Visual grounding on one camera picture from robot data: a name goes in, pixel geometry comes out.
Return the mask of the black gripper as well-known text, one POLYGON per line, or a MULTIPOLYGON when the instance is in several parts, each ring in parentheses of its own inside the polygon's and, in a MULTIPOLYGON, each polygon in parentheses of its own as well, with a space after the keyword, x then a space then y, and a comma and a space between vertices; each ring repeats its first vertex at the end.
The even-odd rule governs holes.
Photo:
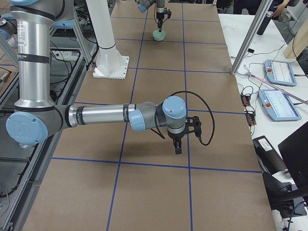
POLYGON ((182 154, 182 142, 181 139, 184 137, 184 134, 178 133, 169 133, 168 136, 173 140, 173 145, 175 148, 175 154, 182 154))
POLYGON ((163 20, 165 17, 165 7, 156 7, 156 19, 159 32, 162 32, 163 20))

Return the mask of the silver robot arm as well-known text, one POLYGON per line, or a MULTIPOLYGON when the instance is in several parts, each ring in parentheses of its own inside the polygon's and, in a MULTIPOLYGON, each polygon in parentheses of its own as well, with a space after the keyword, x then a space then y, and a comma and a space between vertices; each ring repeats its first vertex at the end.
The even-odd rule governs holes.
POLYGON ((56 132, 79 125, 130 123, 134 131, 166 127, 180 154, 186 128, 186 107, 178 96, 161 104, 86 107, 56 105, 50 98, 50 27, 73 19, 71 0, 12 0, 11 14, 17 21, 19 100, 6 121, 6 130, 16 142, 35 145, 56 132))
POLYGON ((147 11, 152 5, 155 4, 156 9, 156 19, 158 20, 157 26, 158 31, 162 32, 163 20, 166 15, 166 1, 165 0, 136 0, 138 9, 141 13, 147 11))

